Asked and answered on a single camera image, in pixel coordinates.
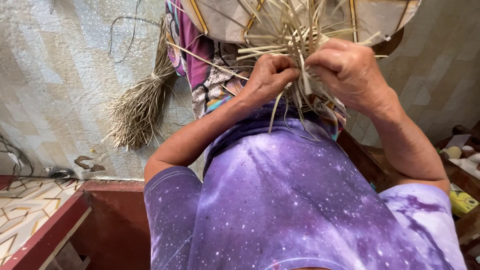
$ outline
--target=conical hat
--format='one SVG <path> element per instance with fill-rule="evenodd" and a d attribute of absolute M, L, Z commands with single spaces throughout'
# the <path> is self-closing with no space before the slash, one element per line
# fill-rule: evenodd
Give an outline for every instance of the conical hat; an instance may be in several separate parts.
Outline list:
<path fill-rule="evenodd" d="M 273 2 L 291 2 L 297 13 L 305 14 L 300 18 L 308 24 L 307 0 L 180 0 L 185 12 L 198 30 L 207 37 L 227 42 L 246 43 L 247 33 L 259 33 L 262 28 L 273 27 L 264 16 L 278 20 L 280 11 Z M 344 39 L 362 42 L 376 35 L 370 45 L 375 45 L 402 28 L 415 14 L 420 0 L 326 0 L 326 9 L 322 26 L 333 25 L 333 30 L 356 28 L 353 34 Z M 261 13 L 260 18 L 252 19 L 254 12 Z"/>

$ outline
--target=person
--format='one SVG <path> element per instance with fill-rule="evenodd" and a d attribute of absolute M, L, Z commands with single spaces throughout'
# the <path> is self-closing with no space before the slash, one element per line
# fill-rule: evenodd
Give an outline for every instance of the person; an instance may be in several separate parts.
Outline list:
<path fill-rule="evenodd" d="M 376 194 L 313 113 L 284 119 L 280 102 L 269 134 L 272 100 L 300 72 L 288 56 L 263 55 L 236 96 L 148 160 L 151 268 L 466 269 L 441 160 L 373 51 L 331 39 L 305 65 L 372 120 L 396 185 Z M 204 151 L 201 183 L 188 166 Z"/>

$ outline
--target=red ledge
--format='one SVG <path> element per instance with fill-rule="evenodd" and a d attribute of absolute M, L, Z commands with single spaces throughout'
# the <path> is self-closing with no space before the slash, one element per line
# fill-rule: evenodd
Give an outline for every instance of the red ledge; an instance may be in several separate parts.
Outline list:
<path fill-rule="evenodd" d="M 75 192 L 1 267 L 2 270 L 39 269 L 90 207 L 83 192 Z"/>

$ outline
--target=yellow object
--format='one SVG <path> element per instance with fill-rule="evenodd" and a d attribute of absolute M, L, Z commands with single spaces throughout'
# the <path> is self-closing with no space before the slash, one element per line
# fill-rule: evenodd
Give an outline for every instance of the yellow object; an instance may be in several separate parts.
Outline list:
<path fill-rule="evenodd" d="M 448 154 L 448 159 L 459 159 L 462 155 L 462 150 L 460 147 L 452 146 L 444 150 Z"/>
<path fill-rule="evenodd" d="M 462 217 L 470 212 L 479 203 L 470 195 L 459 190 L 450 190 L 450 203 L 452 204 L 452 213 Z"/>

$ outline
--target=left hand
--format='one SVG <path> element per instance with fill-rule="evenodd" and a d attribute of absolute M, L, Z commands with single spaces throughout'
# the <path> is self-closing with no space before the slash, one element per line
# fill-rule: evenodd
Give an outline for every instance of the left hand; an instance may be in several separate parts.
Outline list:
<path fill-rule="evenodd" d="M 300 70 L 295 67 L 290 57 L 262 55 L 237 97 L 259 108 L 276 98 L 285 86 L 295 81 L 299 75 Z"/>

